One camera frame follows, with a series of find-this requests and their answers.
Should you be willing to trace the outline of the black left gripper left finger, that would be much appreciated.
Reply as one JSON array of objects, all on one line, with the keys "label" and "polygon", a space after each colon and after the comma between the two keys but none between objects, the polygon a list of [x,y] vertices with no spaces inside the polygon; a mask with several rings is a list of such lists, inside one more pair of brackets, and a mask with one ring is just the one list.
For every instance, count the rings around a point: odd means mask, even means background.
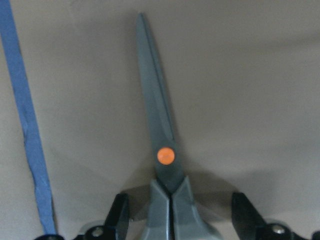
[{"label": "black left gripper left finger", "polygon": [[129,228],[129,197],[126,193],[115,196],[103,225],[89,228],[83,240],[125,240]]}]

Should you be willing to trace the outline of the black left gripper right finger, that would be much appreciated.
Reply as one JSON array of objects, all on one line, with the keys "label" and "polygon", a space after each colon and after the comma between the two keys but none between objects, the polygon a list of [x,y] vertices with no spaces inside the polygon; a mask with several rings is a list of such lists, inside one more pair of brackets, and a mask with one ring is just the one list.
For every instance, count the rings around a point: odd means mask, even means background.
[{"label": "black left gripper right finger", "polygon": [[240,240],[299,240],[300,237],[280,223],[267,223],[242,192],[231,198],[231,220]]}]

